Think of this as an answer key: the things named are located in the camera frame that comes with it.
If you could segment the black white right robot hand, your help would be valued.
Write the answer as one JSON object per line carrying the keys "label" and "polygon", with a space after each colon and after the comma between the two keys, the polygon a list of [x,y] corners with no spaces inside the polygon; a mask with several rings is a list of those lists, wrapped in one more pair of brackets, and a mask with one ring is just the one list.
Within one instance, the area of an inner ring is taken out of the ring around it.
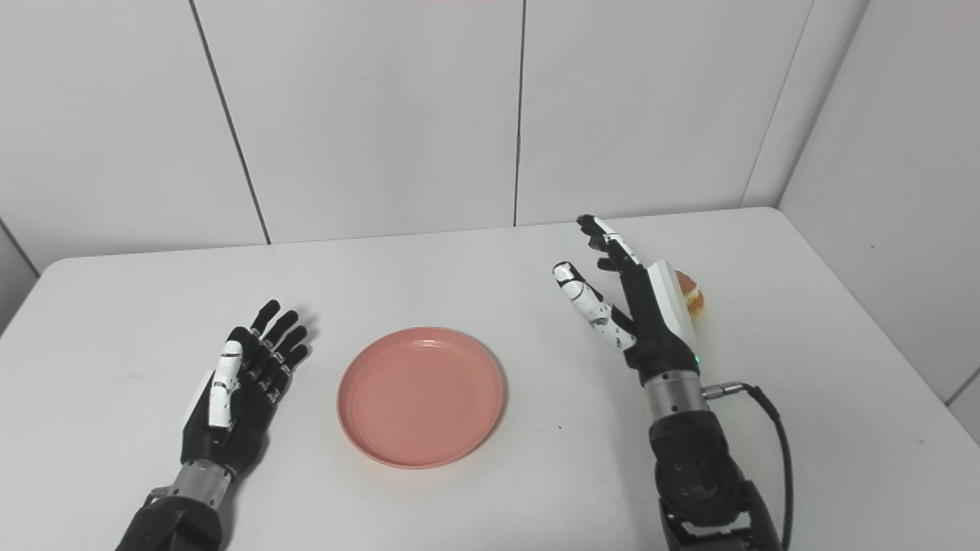
{"label": "black white right robot hand", "polygon": [[688,308],[673,268],[665,261],[644,265],[626,241],[594,215],[578,216],[577,224],[590,248],[602,253],[598,268],[619,276],[628,311],[605,300],[574,264],[559,262],[553,267],[554,279],[575,310],[623,353],[641,384],[673,370],[699,374],[699,360],[687,339],[692,334]]}

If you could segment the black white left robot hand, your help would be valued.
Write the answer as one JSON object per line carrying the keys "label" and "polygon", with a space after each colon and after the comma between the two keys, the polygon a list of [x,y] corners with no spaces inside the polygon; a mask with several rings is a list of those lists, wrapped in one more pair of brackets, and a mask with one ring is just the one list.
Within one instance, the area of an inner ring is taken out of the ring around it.
{"label": "black white left robot hand", "polygon": [[209,461],[237,478],[259,463],[279,404],[309,356],[308,334],[299,313],[275,299],[248,327],[232,329],[183,426],[182,464]]}

